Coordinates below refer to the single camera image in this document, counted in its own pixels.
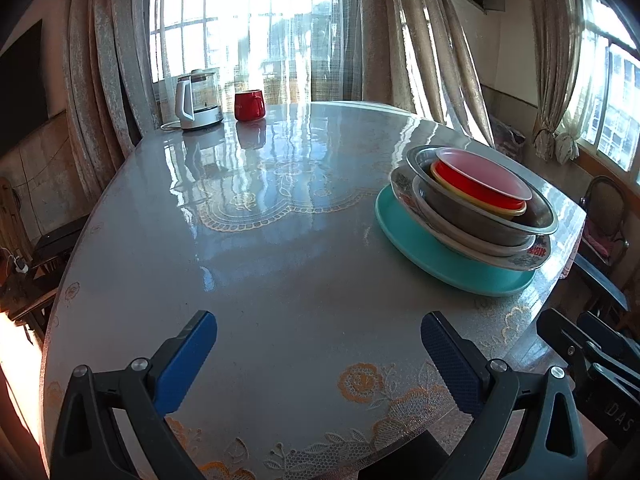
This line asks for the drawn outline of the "black television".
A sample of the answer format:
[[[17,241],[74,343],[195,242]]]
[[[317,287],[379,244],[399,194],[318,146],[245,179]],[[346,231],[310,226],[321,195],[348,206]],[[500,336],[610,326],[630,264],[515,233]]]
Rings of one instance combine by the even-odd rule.
[[[49,119],[41,47],[42,21],[38,21],[1,55],[1,155]]]

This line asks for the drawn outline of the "beige curtain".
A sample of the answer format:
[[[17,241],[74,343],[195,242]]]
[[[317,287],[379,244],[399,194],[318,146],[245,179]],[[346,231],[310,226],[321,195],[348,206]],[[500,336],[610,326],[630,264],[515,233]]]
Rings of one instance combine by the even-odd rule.
[[[358,0],[360,99],[495,145],[472,52],[451,0]]]

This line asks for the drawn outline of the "stainless steel bowl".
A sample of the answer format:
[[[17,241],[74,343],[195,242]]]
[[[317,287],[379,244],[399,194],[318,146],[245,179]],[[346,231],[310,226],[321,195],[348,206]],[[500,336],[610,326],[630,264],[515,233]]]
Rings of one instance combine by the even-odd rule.
[[[410,148],[408,166],[422,184],[424,200],[442,218],[480,240],[503,246],[516,246],[529,235],[551,235],[559,226],[558,215],[551,203],[536,188],[530,188],[533,198],[526,211],[515,219],[505,219],[494,212],[470,203],[436,181],[431,164],[436,162],[438,146],[421,145]]]

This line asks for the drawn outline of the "dark wooden chair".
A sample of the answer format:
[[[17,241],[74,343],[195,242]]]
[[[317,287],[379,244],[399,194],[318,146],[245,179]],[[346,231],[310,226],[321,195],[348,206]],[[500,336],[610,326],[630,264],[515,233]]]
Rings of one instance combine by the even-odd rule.
[[[593,177],[579,206],[587,217],[578,252],[610,276],[630,247],[624,232],[629,208],[623,190],[609,177]]]

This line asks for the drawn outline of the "phoenix pattern plate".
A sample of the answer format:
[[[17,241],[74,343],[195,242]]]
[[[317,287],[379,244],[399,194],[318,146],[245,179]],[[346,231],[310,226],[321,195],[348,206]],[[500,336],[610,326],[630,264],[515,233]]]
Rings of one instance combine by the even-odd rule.
[[[477,252],[463,244],[453,240],[445,235],[434,226],[431,226],[422,216],[418,208],[418,204],[414,199],[412,192],[412,180],[407,167],[398,167],[390,173],[390,189],[394,197],[398,200],[398,204],[404,208],[409,218],[419,227],[420,234],[430,234],[440,244],[448,249],[453,250],[463,257],[473,261],[488,264],[495,268],[506,269],[511,271],[533,271],[540,268],[550,256],[550,240],[548,235],[536,236],[536,242],[533,247],[526,252],[518,252],[511,257],[494,257]]]

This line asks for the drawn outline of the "yellow plastic bowl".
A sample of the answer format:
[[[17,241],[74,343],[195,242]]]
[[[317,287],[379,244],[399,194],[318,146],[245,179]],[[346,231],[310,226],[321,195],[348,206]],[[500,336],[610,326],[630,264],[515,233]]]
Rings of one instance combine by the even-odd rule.
[[[517,200],[500,194],[484,184],[465,177],[439,160],[431,164],[431,173],[435,180],[447,190],[500,217],[508,219],[518,217],[527,209],[526,200]]]

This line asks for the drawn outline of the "teal plate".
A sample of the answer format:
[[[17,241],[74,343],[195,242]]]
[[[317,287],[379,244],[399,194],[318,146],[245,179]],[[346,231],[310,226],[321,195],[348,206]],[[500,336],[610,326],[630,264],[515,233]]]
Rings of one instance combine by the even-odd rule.
[[[396,200],[386,185],[375,199],[375,217],[390,242],[412,263],[448,285],[480,296],[512,296],[526,288],[535,271],[515,271],[488,266],[436,240]]]

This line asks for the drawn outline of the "glass electric kettle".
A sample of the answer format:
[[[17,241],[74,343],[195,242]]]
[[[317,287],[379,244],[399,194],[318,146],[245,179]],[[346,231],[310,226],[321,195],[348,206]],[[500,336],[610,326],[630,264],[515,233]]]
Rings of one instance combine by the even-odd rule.
[[[219,70],[203,68],[169,77],[160,85],[165,95],[160,99],[164,131],[200,130],[222,122],[222,96]]]

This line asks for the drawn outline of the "red plastic bowl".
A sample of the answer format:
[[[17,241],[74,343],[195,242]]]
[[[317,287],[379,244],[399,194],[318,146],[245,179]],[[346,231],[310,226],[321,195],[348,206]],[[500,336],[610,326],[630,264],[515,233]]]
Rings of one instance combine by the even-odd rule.
[[[521,216],[533,199],[532,189],[512,171],[460,148],[438,148],[430,170],[454,195],[504,218]]]

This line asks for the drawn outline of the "red ceramic mug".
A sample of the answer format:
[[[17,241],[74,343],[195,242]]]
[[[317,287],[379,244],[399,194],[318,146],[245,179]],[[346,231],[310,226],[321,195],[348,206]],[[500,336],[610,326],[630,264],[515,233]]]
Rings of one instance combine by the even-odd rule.
[[[245,90],[234,96],[234,117],[238,122],[254,122],[266,114],[266,104],[262,90]]]

